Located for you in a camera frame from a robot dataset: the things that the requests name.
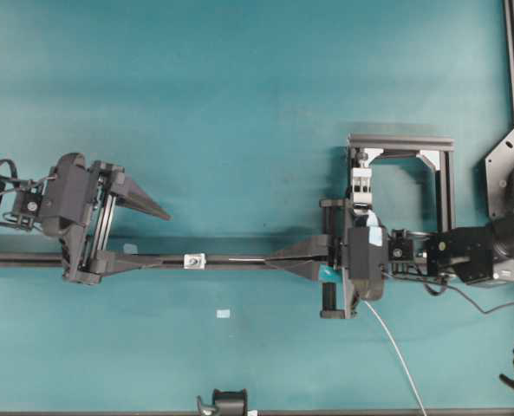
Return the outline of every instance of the screw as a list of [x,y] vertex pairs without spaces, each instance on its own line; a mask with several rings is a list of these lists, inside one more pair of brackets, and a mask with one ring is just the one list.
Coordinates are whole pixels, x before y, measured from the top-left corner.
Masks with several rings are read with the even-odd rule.
[[37,202],[31,201],[28,203],[28,211],[35,212],[37,211]]

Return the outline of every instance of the white cable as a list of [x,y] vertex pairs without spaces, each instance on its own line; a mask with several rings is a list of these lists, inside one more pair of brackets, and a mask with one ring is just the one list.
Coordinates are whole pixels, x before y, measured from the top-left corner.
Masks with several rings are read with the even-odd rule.
[[409,379],[409,383],[411,384],[411,388],[413,389],[414,397],[416,398],[416,401],[419,402],[420,410],[422,411],[422,414],[424,416],[428,416],[426,413],[426,409],[424,408],[424,405],[422,404],[422,398],[420,397],[419,391],[417,390],[416,385],[414,384],[413,376],[411,375],[411,372],[409,371],[409,368],[407,367],[407,362],[405,361],[405,358],[403,358],[403,354],[399,350],[399,347],[397,346],[395,339],[392,337],[392,333],[389,332],[389,328],[387,327],[384,320],[381,319],[381,316],[378,314],[378,312],[376,312],[376,309],[374,309],[374,307],[367,301],[363,301],[363,302],[365,305],[368,306],[370,311],[374,314],[374,316],[380,323],[381,327],[384,328],[384,331],[386,331],[387,337],[392,342],[392,345],[395,348],[395,352],[397,353],[397,356],[399,357],[399,360],[401,361],[401,365],[403,366],[405,373],[407,373],[407,378]]

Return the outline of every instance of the gray metal plate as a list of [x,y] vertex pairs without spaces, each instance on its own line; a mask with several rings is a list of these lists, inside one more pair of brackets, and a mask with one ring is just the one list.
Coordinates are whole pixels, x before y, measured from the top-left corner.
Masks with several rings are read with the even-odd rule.
[[514,128],[485,158],[485,176],[490,218],[506,211],[505,188],[514,168]]

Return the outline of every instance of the white tape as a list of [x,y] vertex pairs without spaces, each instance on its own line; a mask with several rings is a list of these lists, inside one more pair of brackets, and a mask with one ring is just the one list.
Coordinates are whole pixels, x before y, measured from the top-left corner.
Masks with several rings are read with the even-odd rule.
[[125,243],[124,244],[124,253],[125,254],[138,254],[139,252],[137,251],[137,245]]
[[230,319],[230,315],[229,309],[216,309],[216,317],[218,319]]

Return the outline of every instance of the bolt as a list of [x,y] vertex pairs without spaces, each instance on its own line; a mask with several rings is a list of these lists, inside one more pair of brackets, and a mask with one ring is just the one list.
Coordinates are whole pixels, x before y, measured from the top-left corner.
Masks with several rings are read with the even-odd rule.
[[357,158],[357,160],[366,161],[366,160],[368,160],[368,153],[358,152],[356,158]]
[[35,212],[37,211],[37,202],[31,201],[28,203],[28,211]]

